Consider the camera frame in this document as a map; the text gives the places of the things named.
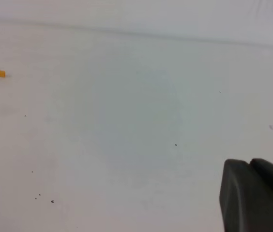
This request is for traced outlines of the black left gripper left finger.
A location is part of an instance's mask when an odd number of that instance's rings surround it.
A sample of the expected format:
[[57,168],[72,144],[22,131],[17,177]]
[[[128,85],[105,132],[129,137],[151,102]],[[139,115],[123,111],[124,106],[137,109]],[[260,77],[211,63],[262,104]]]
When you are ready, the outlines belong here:
[[273,191],[250,163],[225,161],[219,201],[225,231],[273,232]]

